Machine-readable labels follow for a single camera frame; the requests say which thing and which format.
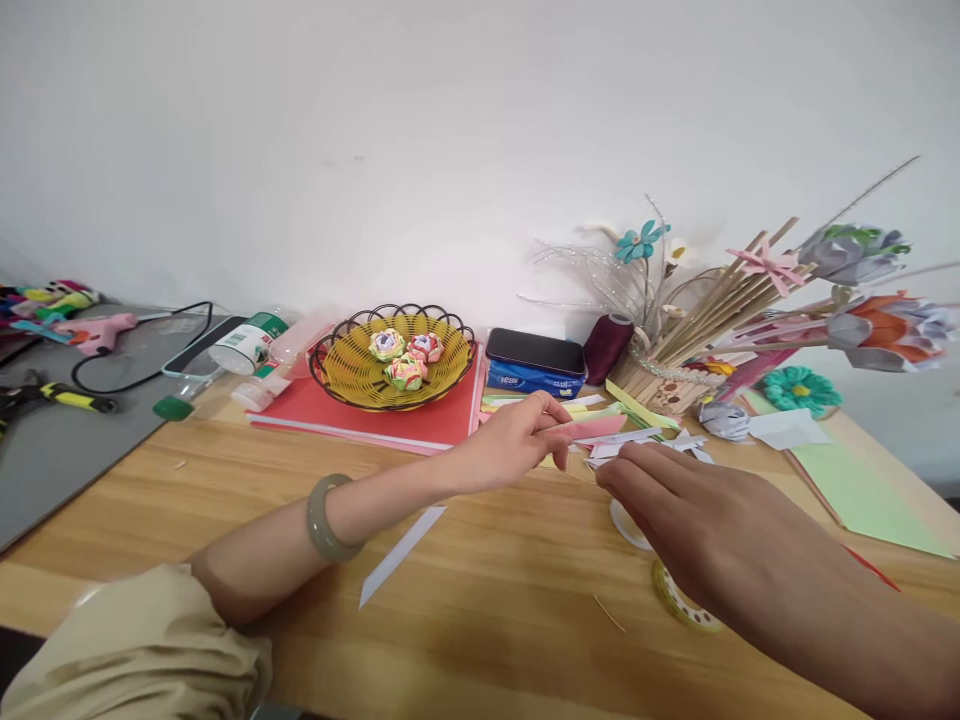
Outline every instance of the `blue tissue box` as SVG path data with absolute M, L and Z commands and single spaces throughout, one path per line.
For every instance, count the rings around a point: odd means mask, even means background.
M 487 373 L 489 387 L 525 393 L 546 390 L 554 397 L 564 400 L 577 396 L 583 387 L 583 380 L 583 375 L 561 375 L 539 368 L 505 363 L 502 360 L 491 360 L 490 371 Z

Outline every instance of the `thread spool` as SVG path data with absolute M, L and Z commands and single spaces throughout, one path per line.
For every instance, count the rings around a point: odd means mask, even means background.
M 633 323 L 626 315 L 610 313 L 597 320 L 583 346 L 587 385 L 600 385 L 607 379 L 632 336 Z

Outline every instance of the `yellow basket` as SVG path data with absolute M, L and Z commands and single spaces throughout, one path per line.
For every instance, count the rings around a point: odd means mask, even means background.
M 358 319 L 367 322 L 360 324 Z M 443 342 L 443 354 L 427 365 L 427 378 L 419 390 L 392 385 L 383 372 L 389 363 L 370 352 L 370 336 L 388 328 L 400 333 L 405 342 L 428 332 Z M 413 410 L 450 392 L 473 365 L 476 348 L 473 330 L 438 305 L 381 305 L 357 313 L 320 340 L 310 358 L 310 372 L 330 397 L 346 405 L 371 412 Z

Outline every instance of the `gray cutting mat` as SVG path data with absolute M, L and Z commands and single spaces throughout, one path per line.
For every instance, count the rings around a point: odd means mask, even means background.
M 155 310 L 97 305 L 76 317 Z M 159 370 L 203 327 L 206 315 L 177 315 L 122 333 L 115 354 L 93 360 L 80 371 L 92 390 L 126 385 Z M 214 316 L 211 327 L 223 320 Z M 46 382 L 71 385 L 70 370 L 80 351 L 44 341 L 0 370 L 0 385 L 22 384 L 28 369 Z M 163 424 L 151 408 L 177 381 L 160 376 L 129 392 L 111 395 L 120 403 L 112 415 L 36 402 L 16 418 L 0 441 L 0 551 L 68 502 L 116 465 Z

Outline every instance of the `pink glue gun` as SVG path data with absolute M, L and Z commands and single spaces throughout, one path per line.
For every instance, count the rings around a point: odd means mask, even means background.
M 103 355 L 113 352 L 117 335 L 132 330 L 140 322 L 133 313 L 120 313 L 89 320 L 68 320 L 54 323 L 51 330 L 70 339 L 68 345 L 76 345 L 84 355 Z

